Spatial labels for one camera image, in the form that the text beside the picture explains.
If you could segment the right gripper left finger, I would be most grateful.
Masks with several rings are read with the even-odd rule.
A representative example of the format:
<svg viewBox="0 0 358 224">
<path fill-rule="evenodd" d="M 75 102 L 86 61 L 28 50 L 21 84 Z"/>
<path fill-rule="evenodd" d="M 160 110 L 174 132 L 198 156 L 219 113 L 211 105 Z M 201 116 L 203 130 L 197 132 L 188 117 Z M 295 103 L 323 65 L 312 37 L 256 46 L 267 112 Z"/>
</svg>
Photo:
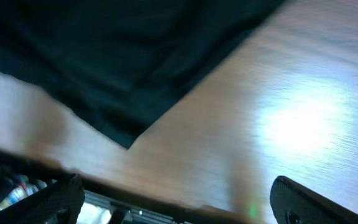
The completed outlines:
<svg viewBox="0 0 358 224">
<path fill-rule="evenodd" d="M 85 190 L 78 174 L 71 174 L 0 211 L 0 224 L 76 224 Z"/>
</svg>

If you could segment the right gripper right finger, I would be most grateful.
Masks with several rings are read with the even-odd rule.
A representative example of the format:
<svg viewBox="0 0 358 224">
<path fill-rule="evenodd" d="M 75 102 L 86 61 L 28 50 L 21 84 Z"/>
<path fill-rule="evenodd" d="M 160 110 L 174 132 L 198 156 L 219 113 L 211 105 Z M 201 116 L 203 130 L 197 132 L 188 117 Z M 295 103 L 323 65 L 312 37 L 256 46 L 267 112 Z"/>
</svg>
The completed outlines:
<svg viewBox="0 0 358 224">
<path fill-rule="evenodd" d="M 358 214 L 283 175 L 270 190 L 278 224 L 358 224 Z"/>
</svg>

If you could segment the black shorts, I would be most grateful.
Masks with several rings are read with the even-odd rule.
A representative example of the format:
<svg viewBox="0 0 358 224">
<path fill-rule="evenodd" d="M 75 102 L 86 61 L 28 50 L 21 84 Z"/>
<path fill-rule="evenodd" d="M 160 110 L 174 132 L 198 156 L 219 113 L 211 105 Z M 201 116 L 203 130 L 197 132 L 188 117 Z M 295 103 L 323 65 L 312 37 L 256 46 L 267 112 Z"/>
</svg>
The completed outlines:
<svg viewBox="0 0 358 224">
<path fill-rule="evenodd" d="M 0 0 L 0 72 L 134 141 L 282 0 Z"/>
</svg>

